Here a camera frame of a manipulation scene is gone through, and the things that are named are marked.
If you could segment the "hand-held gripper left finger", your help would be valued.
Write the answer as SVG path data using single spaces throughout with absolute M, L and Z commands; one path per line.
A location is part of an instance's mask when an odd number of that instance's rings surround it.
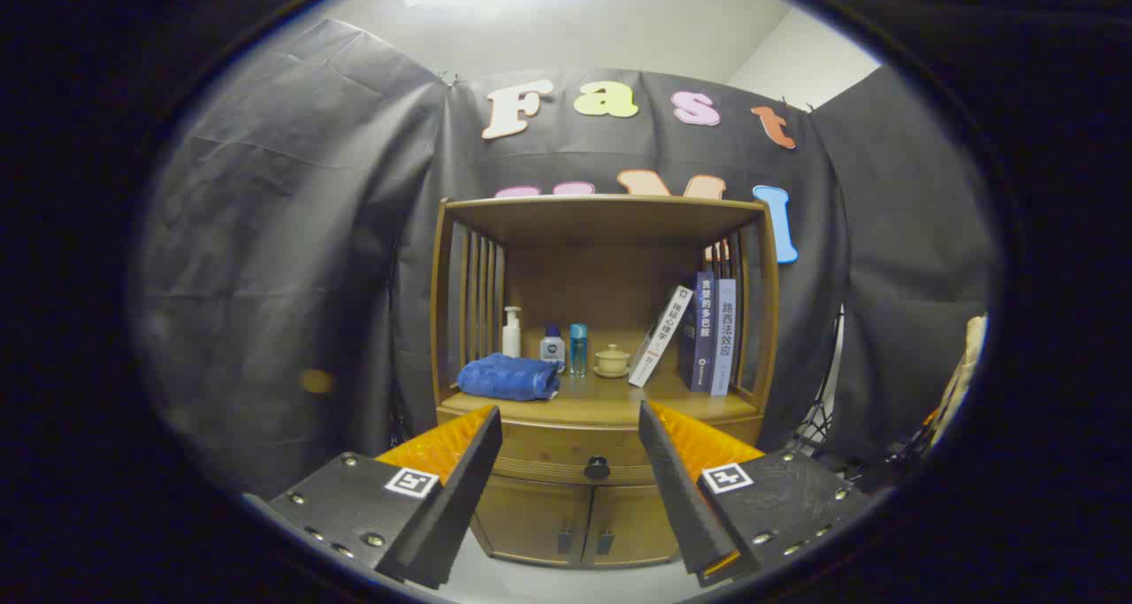
M 336 455 L 272 498 L 268 520 L 355 578 L 437 588 L 499 450 L 499 409 L 473 409 L 379 456 Z

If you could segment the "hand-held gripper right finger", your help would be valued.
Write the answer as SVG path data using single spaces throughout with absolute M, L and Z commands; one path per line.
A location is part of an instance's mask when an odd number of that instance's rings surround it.
M 764 454 L 659 402 L 640 403 L 638 439 L 683 563 L 704 587 L 775 572 L 869 504 L 807 455 Z

